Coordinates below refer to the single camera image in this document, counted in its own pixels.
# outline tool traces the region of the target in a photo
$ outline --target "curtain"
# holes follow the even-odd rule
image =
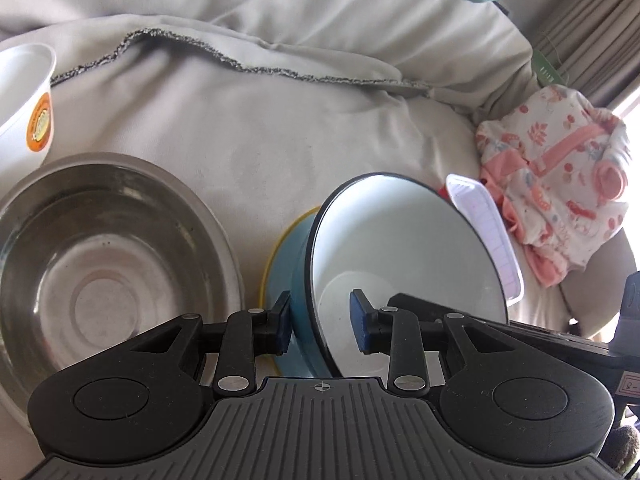
[[[607,107],[640,75],[640,0],[563,0],[530,39],[567,86]]]

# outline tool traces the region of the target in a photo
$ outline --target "metal rivet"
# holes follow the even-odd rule
[[[249,381],[239,375],[228,375],[218,381],[218,387],[227,392],[239,392],[249,385]]]
[[[424,379],[417,375],[401,375],[394,381],[396,388],[400,388],[406,392],[417,392],[426,386]]]

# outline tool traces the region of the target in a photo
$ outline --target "blue gripper pad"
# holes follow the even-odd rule
[[[351,318],[351,329],[353,330],[353,335],[356,336],[358,348],[361,352],[368,353],[370,337],[366,328],[367,311],[353,292],[349,295],[349,316]]]

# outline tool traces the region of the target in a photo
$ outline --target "white plastic container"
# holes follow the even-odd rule
[[[44,161],[53,138],[53,49],[27,43],[0,52],[0,198]]]
[[[446,187],[453,205],[469,220],[489,251],[507,306],[519,302],[524,295],[522,272],[494,199],[480,182],[466,176],[450,174]]]

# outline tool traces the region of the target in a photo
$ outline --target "bowl rim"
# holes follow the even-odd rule
[[[0,136],[4,135],[9,131],[9,129],[17,122],[17,120],[25,113],[27,104],[29,101],[33,99],[34,95],[45,83],[48,83],[47,87],[50,87],[50,80],[53,71],[56,68],[56,51],[53,50],[53,47],[46,43],[22,43],[12,47],[9,47],[5,50],[0,51],[0,58],[15,56],[21,52],[26,54],[33,54],[37,56],[37,52],[40,50],[41,53],[46,53],[49,56],[49,67],[47,68],[46,75],[42,78],[42,81],[38,84],[36,88],[33,89],[32,94],[17,108],[17,110],[8,117],[8,119],[0,124]]]
[[[216,216],[196,195],[196,193],[176,176],[172,175],[167,170],[136,156],[110,152],[80,153],[77,155],[66,156],[46,164],[24,177],[0,199],[0,219],[2,219],[7,208],[18,196],[20,196],[20,194],[46,176],[76,166],[92,166],[97,164],[116,166],[118,168],[123,168],[124,170],[130,170],[142,174],[156,182],[159,182],[176,196],[180,197],[180,199],[183,200],[184,203],[193,211],[203,225],[213,247],[215,248],[216,254],[218,255],[222,279],[226,289],[225,292],[227,296],[228,310],[235,312],[237,310],[244,309],[244,286],[242,284],[238,261],[232,251],[231,245],[229,244],[228,237]],[[6,354],[4,345],[0,345],[0,359],[5,363],[8,362],[10,364],[11,359]],[[31,433],[27,413],[18,407],[12,396],[1,383],[0,404],[4,406],[9,414],[23,428]]]

